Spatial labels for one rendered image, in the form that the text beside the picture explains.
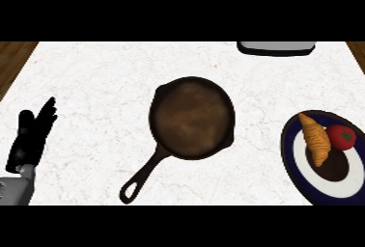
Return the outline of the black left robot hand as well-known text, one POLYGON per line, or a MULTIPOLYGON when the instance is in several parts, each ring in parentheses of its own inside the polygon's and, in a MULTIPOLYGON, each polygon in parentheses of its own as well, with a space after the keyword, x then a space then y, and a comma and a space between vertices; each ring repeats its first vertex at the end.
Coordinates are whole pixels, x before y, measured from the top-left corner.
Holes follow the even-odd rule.
POLYGON ((18 137, 12 144, 6 164, 6 171, 12 174, 21 172, 24 164, 37 166, 40 163, 48 136, 58 119, 57 111, 57 99, 51 97, 39 115, 35 115, 30 110, 23 110, 20 113, 18 137))

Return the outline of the dark brown cast-iron pan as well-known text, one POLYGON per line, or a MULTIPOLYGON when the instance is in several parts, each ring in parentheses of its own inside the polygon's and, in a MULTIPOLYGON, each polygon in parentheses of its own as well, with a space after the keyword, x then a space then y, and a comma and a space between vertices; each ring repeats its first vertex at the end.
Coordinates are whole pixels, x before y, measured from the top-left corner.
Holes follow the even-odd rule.
POLYGON ((224 88, 209 79, 182 77, 162 85, 148 113, 156 152, 120 190, 129 204, 138 197, 160 161, 173 156, 200 160, 227 149, 234 142, 235 112, 224 88))

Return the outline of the blue and white plate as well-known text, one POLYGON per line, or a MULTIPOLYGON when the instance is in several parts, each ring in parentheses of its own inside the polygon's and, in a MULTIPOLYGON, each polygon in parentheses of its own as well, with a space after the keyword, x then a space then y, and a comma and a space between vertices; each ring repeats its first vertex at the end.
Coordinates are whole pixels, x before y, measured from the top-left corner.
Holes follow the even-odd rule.
POLYGON ((298 189, 317 206, 365 206, 365 133, 352 122, 332 112, 308 110, 305 114, 329 127, 346 125, 357 135, 354 147, 345 151, 348 175, 340 181, 323 178, 309 165, 303 125, 295 115, 281 133, 281 157, 286 170, 298 189))

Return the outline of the red tomato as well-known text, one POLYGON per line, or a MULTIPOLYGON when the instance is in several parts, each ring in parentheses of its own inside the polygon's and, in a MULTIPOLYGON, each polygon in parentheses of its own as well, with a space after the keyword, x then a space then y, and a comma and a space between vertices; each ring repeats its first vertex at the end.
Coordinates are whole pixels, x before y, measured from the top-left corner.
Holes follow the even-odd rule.
POLYGON ((327 127, 326 131, 332 145, 337 150, 346 151, 355 146, 357 134, 346 125, 333 124, 327 127))

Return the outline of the grey and black appliance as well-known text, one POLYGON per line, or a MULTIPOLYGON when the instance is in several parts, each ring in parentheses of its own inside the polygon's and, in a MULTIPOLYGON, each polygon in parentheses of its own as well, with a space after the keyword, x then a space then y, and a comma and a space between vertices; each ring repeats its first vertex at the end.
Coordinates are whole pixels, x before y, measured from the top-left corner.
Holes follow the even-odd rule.
POLYGON ((305 56, 315 49, 315 41, 240 41, 244 54, 274 57, 305 56))

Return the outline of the golden croissant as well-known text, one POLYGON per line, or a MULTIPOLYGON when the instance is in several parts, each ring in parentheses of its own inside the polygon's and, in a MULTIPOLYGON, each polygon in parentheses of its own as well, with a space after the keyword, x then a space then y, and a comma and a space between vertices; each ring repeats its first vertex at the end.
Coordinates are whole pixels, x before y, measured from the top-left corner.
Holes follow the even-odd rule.
POLYGON ((303 125, 305 142, 312 152, 312 161, 321 167, 332 151, 332 141, 323 125, 305 113, 299 114, 303 125))

